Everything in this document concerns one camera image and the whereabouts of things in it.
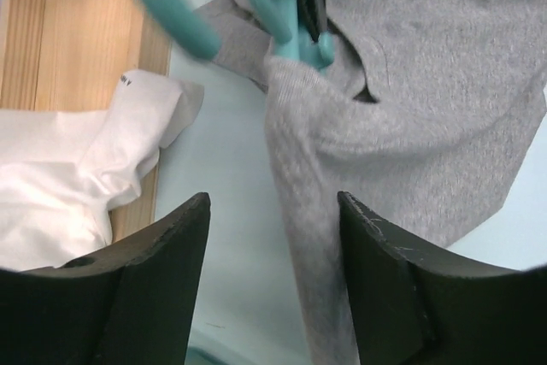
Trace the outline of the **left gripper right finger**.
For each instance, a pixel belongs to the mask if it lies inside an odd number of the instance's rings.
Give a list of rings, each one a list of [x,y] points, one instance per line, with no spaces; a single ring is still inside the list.
[[[543,364],[546,270],[478,262],[338,194],[339,229],[363,364]]]

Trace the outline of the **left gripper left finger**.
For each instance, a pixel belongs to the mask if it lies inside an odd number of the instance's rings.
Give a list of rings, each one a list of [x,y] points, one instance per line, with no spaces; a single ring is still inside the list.
[[[59,268],[2,271],[2,363],[183,363],[209,222],[200,192]]]

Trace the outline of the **teal hanger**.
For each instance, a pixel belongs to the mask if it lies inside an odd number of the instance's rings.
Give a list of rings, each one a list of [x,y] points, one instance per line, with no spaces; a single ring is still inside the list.
[[[212,60],[221,39],[185,0],[141,0],[162,29],[197,59]],[[317,70],[333,64],[335,49],[328,29],[315,42],[299,21],[297,0],[248,0],[274,40],[274,53],[304,62]]]

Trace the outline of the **grey t-shirt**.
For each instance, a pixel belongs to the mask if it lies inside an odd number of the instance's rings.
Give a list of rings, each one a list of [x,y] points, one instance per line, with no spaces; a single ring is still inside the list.
[[[546,113],[546,0],[326,0],[324,74],[271,53],[248,0],[200,13],[267,91],[266,142],[311,360],[355,364],[340,191],[447,246],[495,214]]]

